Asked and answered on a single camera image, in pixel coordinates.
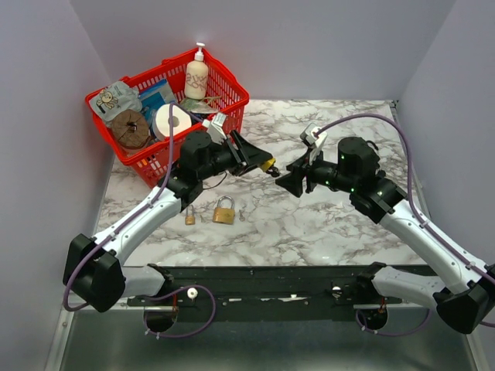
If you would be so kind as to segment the yellow padlock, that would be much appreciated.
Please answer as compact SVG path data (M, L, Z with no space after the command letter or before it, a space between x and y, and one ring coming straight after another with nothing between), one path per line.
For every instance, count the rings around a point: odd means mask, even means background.
M262 163L259 168L263 171L263 172L269 172L270 169L275 165L275 162L276 162L276 159L275 158L270 158L269 160L267 160L266 162Z

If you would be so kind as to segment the large brass padlock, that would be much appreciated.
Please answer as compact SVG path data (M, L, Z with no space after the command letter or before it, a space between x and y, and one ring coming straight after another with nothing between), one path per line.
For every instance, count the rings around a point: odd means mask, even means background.
M234 199L230 196L221 196L217 200L213 211L212 221L214 223L233 225L235 220Z

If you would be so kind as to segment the black padlock with keys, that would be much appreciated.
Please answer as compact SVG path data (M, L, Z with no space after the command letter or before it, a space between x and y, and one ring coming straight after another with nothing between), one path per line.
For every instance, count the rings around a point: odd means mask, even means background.
M376 143L374 141L371 141L371 140L366 140L366 143L374 150L374 153L375 153L375 157L376 157L376 173L380 173L380 172L383 172L382 168L381 168L381 157L379 155L379 148L378 146L376 145Z

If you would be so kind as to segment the small brass padlock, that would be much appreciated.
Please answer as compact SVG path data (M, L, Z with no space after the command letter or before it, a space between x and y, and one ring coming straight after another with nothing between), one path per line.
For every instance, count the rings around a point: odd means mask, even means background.
M193 205L189 205L185 210L185 224L187 226L192 226L196 223L195 209Z

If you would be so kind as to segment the yellow padlock key bunch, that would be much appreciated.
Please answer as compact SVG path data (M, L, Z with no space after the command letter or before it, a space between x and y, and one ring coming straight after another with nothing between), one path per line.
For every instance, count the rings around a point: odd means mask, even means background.
M268 173L274 177L274 178L277 178L280 176L280 171L278 170L277 167L275 166L272 166L269 170L268 170Z

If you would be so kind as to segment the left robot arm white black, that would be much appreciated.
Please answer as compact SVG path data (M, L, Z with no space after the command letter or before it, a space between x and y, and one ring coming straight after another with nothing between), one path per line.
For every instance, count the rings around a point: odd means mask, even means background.
M214 141L205 131L188 134L179 158L166 176L130 213L94 237L79 234L70 242L63 273L63 306L74 293L99 312L122 298L147 297L164 305L171 297L166 272L153 264L127 267L135 249L159 226L185 210L203 191L204 180L228 172L242 176L256 168L276 172L274 156L237 131Z

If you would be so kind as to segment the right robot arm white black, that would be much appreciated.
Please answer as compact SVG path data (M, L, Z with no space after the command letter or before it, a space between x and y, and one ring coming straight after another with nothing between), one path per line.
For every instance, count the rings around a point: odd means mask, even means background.
M406 243L435 272L431 278L378 264L356 283L366 303L395 297L435 310L452 329L471 333L494 307L494 267L472 255L415 209L412 198L379 166L377 147L359 137L337 145L337 161L323 157L325 134L302 134L307 151L288 165L278 186L294 196L317 185L347 192L356 211Z

